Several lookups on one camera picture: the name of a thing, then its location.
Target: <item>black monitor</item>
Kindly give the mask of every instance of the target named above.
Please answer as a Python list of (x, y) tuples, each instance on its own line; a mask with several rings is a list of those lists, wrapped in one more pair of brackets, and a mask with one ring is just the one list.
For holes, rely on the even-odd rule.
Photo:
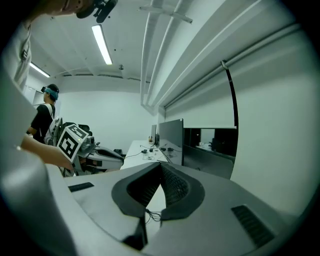
[(169, 163), (184, 165), (184, 120), (159, 124), (159, 148)]
[(152, 125), (151, 127), (151, 141), (156, 143), (156, 132), (157, 132), (157, 125)]

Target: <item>black camera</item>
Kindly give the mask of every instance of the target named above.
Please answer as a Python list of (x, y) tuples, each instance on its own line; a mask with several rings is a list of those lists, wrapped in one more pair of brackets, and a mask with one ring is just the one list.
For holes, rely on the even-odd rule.
[(89, 15), (91, 15), (94, 12), (94, 10), (97, 8), (98, 10), (93, 16), (96, 17), (97, 23), (103, 23), (107, 18), (107, 16), (109, 15), (109, 13), (115, 8), (117, 3), (118, 3), (118, 0), (109, 0), (109, 1), (94, 0), (93, 5), (91, 5), (86, 10), (77, 13), (76, 16), (79, 19), (84, 19)]

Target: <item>ceiling light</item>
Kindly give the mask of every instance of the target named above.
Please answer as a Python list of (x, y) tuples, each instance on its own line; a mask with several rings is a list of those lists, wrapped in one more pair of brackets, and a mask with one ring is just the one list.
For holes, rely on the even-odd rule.
[(106, 40), (105, 40), (105, 37), (104, 37), (104, 33), (102, 31), (101, 25), (93, 26), (92, 27), (92, 31), (93, 31), (96, 43), (99, 46), (100, 52), (101, 52), (101, 54), (103, 56), (103, 59), (104, 59), (105, 63), (107, 65), (112, 65), (112, 60), (111, 60), (109, 52), (108, 52)]
[(49, 78), (50, 75), (46, 72), (44, 72), (42, 69), (40, 69), (39, 67), (37, 67), (35, 64), (33, 64), (32, 62), (30, 63), (30, 67), (34, 68), (36, 71), (38, 71), (39, 73), (41, 73), (42, 75), (44, 75), (46, 78)]

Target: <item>backpack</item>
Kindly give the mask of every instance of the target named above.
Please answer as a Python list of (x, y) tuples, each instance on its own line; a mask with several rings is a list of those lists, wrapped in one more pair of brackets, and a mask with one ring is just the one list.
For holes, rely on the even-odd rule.
[(59, 116), (54, 117), (52, 106), (50, 104), (44, 104), (44, 105), (49, 110), (52, 122), (48, 128), (48, 131), (46, 132), (46, 135), (43, 138), (43, 141), (46, 145), (51, 145), (56, 147), (59, 141), (58, 136), (60, 136), (62, 132), (62, 117), (59, 117)]

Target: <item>hair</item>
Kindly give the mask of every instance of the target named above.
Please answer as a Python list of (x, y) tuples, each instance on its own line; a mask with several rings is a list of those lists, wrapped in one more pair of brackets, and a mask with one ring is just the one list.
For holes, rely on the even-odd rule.
[[(47, 88), (49, 88), (49, 89), (51, 89), (52, 91), (57, 92), (57, 93), (59, 94), (59, 88), (58, 88), (58, 86), (56, 86), (54, 83), (48, 85)], [(50, 99), (51, 99), (53, 102), (56, 101), (56, 99), (55, 99), (50, 93), (49, 93), (49, 97), (50, 97)]]

